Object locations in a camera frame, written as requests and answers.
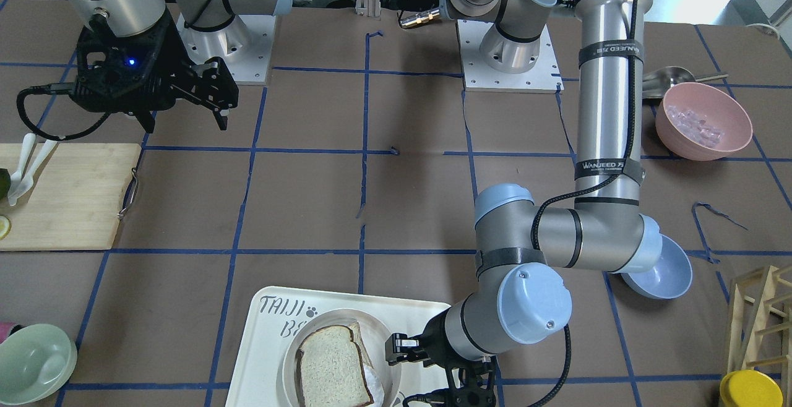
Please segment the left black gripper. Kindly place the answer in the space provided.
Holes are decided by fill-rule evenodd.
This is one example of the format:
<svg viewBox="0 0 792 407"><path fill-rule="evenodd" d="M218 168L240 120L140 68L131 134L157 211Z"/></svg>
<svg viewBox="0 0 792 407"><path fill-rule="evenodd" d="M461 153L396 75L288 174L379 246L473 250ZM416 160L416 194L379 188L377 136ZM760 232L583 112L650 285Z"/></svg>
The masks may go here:
<svg viewBox="0 0 792 407"><path fill-rule="evenodd" d="M384 356L389 366L410 362L423 367L437 365L445 372L447 388L406 396L402 406L495 406L493 364L458 354L448 340L446 317L447 311L433 317L420 335L393 333L385 341Z"/></svg>

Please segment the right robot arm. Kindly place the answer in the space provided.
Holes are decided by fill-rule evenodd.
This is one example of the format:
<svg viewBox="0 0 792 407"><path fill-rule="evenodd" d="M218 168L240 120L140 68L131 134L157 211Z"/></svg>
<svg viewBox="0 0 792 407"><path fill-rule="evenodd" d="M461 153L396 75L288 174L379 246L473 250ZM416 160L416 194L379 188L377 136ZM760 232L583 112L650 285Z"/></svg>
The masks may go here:
<svg viewBox="0 0 792 407"><path fill-rule="evenodd" d="M275 19L293 0L176 0L173 18L166 0L68 0L84 27L77 40L77 73L68 83L33 87L31 94L66 95L99 118L84 131L49 134L31 122L17 97L20 118L30 130L54 141L86 137L112 114L135 119L148 134L155 113L186 100L212 112L225 131L243 83L265 81Z"/></svg>

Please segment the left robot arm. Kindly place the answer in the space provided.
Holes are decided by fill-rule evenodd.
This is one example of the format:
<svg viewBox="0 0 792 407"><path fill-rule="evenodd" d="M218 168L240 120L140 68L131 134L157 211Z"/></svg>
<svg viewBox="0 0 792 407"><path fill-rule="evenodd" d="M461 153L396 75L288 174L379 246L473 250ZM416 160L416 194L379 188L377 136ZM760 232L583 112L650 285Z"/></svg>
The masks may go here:
<svg viewBox="0 0 792 407"><path fill-rule="evenodd" d="M441 0L439 15L493 28L481 52L498 71L531 69L554 0ZM644 16L653 0L572 0L582 23L579 105L571 193L537 205L526 188L499 184L475 202L478 289L429 320L416 336L385 343L391 366L421 362L445 371L447 386L402 402L493 406L497 357L563 332L564 385L572 346L572 297L560 268L609 273L651 269L661 255L656 221L639 212Z"/></svg>

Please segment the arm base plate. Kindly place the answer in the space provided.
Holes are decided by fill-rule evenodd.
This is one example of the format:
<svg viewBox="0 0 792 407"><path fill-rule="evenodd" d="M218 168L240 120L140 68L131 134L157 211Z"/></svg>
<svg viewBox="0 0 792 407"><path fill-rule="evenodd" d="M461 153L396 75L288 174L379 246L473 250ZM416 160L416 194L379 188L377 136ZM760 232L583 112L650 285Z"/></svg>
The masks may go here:
<svg viewBox="0 0 792 407"><path fill-rule="evenodd" d="M228 27L214 32L186 29L184 21L179 15L176 27L192 61L203 64L221 57L238 85L266 85L277 16L239 15Z"/></svg>
<svg viewBox="0 0 792 407"><path fill-rule="evenodd" d="M537 40L506 40L493 23L458 20L463 81L469 92L554 93L564 90L547 27Z"/></svg>

